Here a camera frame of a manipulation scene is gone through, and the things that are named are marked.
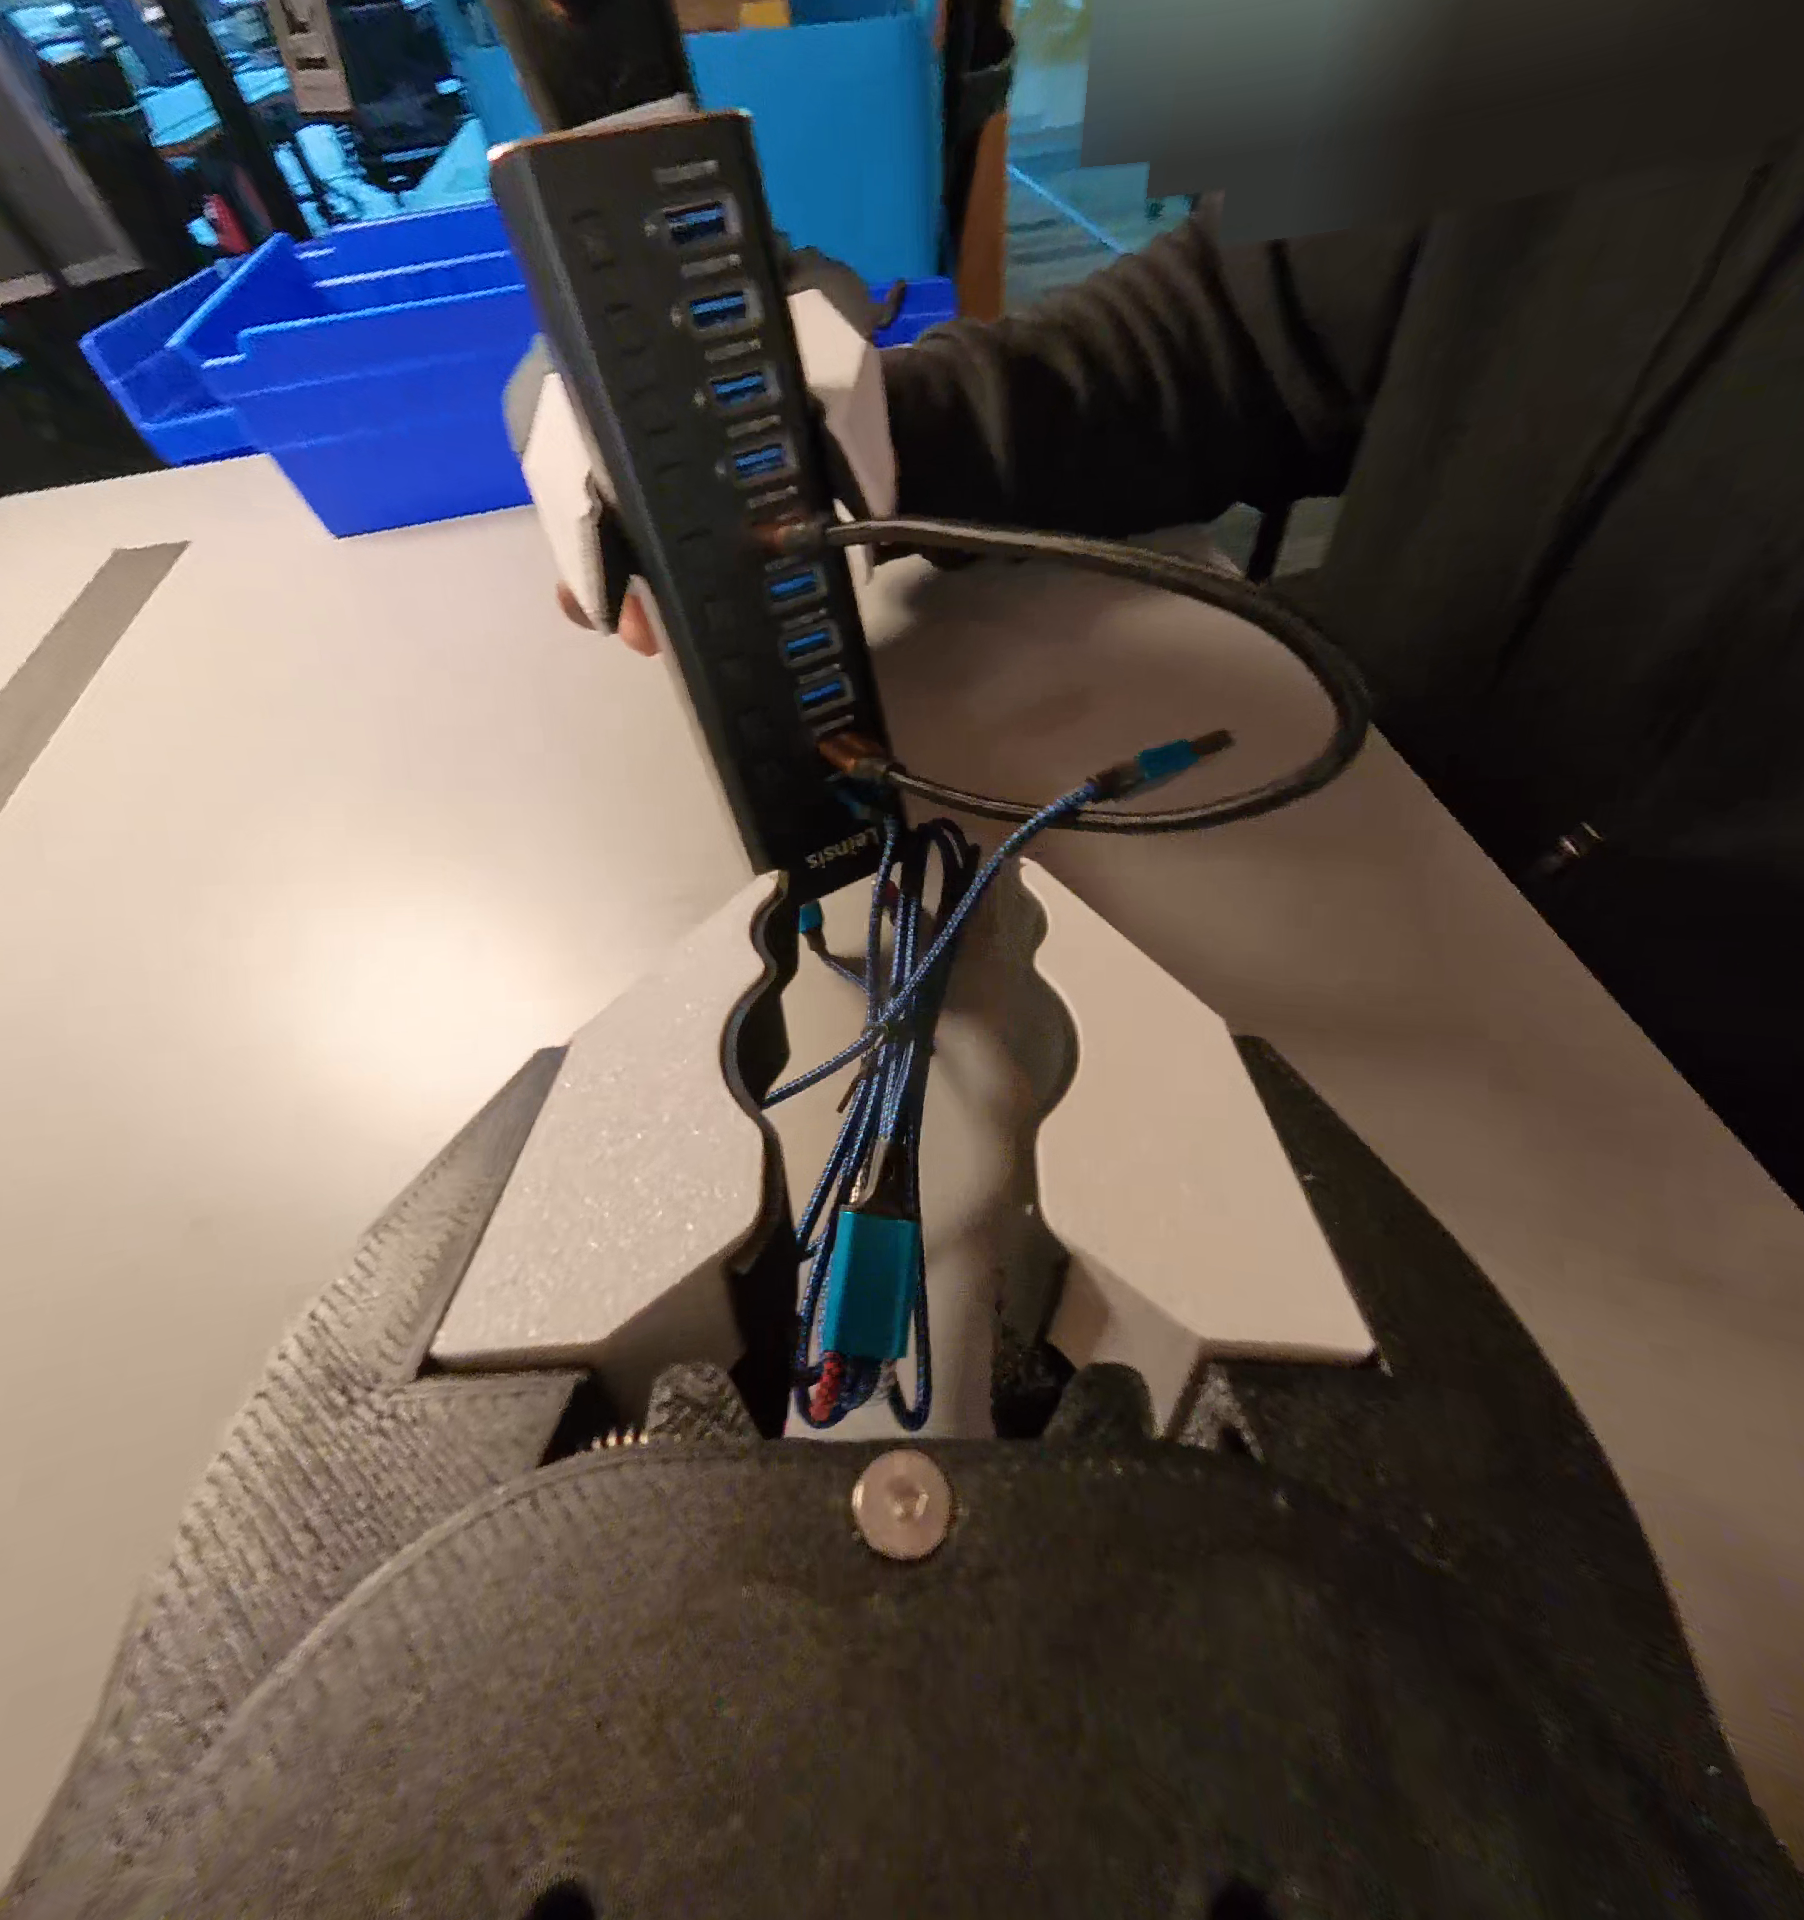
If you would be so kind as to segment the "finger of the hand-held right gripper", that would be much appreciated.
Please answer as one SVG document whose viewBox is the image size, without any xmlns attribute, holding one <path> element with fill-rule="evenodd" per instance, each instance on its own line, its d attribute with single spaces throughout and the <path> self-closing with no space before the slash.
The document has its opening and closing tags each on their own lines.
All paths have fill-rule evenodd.
<svg viewBox="0 0 1804 1920">
<path fill-rule="evenodd" d="M 790 316 L 820 426 L 828 505 L 845 519 L 891 519 L 898 471 L 881 354 L 820 287 L 792 293 Z"/>
<path fill-rule="evenodd" d="M 606 616 L 614 633 L 637 560 L 592 434 L 556 366 L 520 366 L 520 470 L 558 585 Z"/>
</svg>

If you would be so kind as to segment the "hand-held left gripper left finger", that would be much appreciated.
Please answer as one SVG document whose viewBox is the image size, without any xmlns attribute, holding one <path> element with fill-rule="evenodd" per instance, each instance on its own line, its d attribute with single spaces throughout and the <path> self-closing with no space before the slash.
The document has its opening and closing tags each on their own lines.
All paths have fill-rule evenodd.
<svg viewBox="0 0 1804 1920">
<path fill-rule="evenodd" d="M 711 1365 L 790 1421 L 796 1257 L 766 1098 L 789 1059 L 783 876 L 752 877 L 569 1037 L 431 1345 L 445 1373 L 587 1371 L 624 1423 Z"/>
</svg>

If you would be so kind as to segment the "person's right forearm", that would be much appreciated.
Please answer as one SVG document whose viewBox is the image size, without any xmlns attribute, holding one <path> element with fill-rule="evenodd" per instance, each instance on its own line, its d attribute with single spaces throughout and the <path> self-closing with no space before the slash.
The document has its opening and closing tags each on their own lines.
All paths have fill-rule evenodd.
<svg viewBox="0 0 1804 1920">
<path fill-rule="evenodd" d="M 886 352 L 897 512 L 1117 541 L 1343 492 L 1419 231 L 1231 244 L 1223 214 Z"/>
</svg>

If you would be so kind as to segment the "blue plastic storage bin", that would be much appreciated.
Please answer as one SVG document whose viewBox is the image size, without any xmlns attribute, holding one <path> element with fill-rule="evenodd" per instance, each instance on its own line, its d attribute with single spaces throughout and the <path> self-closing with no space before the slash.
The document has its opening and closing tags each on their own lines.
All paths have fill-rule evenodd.
<svg viewBox="0 0 1804 1920">
<path fill-rule="evenodd" d="M 531 297 L 494 202 L 285 237 L 171 337 L 340 537 L 526 508 L 506 387 Z"/>
<path fill-rule="evenodd" d="M 126 419 L 169 468 L 198 468 L 261 453 L 237 411 L 220 406 L 195 373 L 195 364 L 171 345 L 180 329 L 195 319 L 236 271 L 236 259 L 207 266 L 80 341 L 82 356 Z"/>
</svg>

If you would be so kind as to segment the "black usb hub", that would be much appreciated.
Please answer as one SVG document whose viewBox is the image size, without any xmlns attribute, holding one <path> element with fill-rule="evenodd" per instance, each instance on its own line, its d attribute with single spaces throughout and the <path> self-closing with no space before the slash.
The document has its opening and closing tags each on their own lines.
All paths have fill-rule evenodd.
<svg viewBox="0 0 1804 1920">
<path fill-rule="evenodd" d="M 489 172 L 750 867 L 799 904 L 871 877 L 873 805 L 822 751 L 888 738 L 857 565 L 770 541 L 836 516 L 748 116 L 548 134 Z"/>
</svg>

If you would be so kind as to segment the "person's right hand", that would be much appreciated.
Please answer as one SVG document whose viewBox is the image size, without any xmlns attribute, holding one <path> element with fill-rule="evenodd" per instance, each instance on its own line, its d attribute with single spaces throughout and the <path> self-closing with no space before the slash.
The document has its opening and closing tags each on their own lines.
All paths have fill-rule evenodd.
<svg viewBox="0 0 1804 1920">
<path fill-rule="evenodd" d="M 563 583 L 558 585 L 558 607 L 563 618 L 580 630 L 594 636 L 609 636 L 606 616 L 597 618 L 585 607 L 579 595 Z M 659 623 L 659 610 L 648 583 L 635 576 L 619 600 L 614 636 L 642 658 L 662 658 L 666 650 L 666 628 Z"/>
</svg>

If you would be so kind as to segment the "blue partition panel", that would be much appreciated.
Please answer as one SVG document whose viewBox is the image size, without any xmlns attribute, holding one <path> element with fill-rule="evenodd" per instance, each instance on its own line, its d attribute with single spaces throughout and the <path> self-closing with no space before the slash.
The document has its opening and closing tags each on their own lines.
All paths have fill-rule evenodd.
<svg viewBox="0 0 1804 1920">
<path fill-rule="evenodd" d="M 799 248 L 883 290 L 945 275 L 936 5 L 674 5 L 698 103 L 752 116 L 770 207 Z"/>
</svg>

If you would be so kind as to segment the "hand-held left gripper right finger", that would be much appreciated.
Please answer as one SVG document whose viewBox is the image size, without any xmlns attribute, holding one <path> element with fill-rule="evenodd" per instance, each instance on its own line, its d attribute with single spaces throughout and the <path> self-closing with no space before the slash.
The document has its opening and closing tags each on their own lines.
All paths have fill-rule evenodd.
<svg viewBox="0 0 1804 1920">
<path fill-rule="evenodd" d="M 1170 1439 L 1225 1364 L 1379 1358 L 1238 1033 L 1037 863 L 992 909 L 992 1144 L 998 1437 L 1040 1433 L 1093 1365 Z"/>
</svg>

